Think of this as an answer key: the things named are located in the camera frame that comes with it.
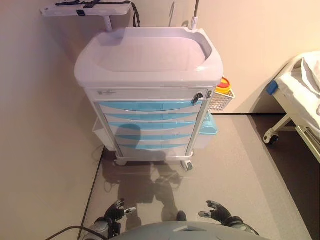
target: hospital bed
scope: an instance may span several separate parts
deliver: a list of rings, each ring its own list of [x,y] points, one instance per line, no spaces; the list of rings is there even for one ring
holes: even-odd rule
[[[264,135],[267,145],[281,131],[297,131],[320,163],[320,51],[291,59],[267,87],[286,115]],[[287,126],[293,121],[295,126]]]

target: side bin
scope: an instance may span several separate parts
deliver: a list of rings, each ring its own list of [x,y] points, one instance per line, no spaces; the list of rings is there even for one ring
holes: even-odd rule
[[[210,143],[213,136],[217,134],[217,132],[218,128],[214,117],[210,113],[207,113],[193,148],[204,149]]]
[[[101,124],[99,118],[96,119],[95,124],[93,126],[92,132],[94,132],[97,137],[100,139],[100,141],[103,143],[103,145],[109,150],[109,151],[115,151],[115,145],[112,142],[112,140],[109,138],[106,130],[104,129],[104,126]]]

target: wall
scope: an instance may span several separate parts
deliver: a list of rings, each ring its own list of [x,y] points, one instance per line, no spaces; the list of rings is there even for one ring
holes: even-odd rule
[[[142,26],[190,21],[196,0],[134,0]],[[320,49],[319,0],[200,0],[198,27],[219,51],[236,99],[224,113],[277,113],[265,86],[292,57]]]
[[[45,239],[80,225],[102,150],[73,71],[103,24],[44,19],[39,8],[52,2],[1,1],[0,239]]]

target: drawer handle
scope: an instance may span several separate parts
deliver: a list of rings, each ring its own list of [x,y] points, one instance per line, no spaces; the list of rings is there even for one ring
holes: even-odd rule
[[[202,101],[199,100],[194,104],[192,101],[107,101],[100,102],[99,104],[109,108],[127,111],[161,112],[193,107],[194,105],[202,104]]]
[[[136,140],[136,141],[164,141],[181,139],[190,137],[191,134],[175,134],[175,135],[115,135],[117,138]]]
[[[172,120],[189,117],[197,114],[193,113],[167,113],[167,114],[106,114],[110,117],[115,117],[118,119],[128,119],[137,121],[162,121],[162,120]]]
[[[130,149],[172,149],[185,146],[187,144],[158,144],[158,145],[134,145],[134,144],[123,144],[122,147]]]
[[[126,122],[109,122],[109,125],[131,129],[131,130],[159,130],[159,129],[176,129],[181,127],[186,127],[189,125],[194,125],[195,121],[186,121],[186,122],[159,122],[159,123],[126,123]]]

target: white wire basket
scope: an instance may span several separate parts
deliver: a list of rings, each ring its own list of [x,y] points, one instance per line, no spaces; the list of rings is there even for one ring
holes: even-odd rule
[[[236,96],[232,89],[226,94],[214,92],[208,110],[212,111],[222,111],[226,106],[234,99]]]

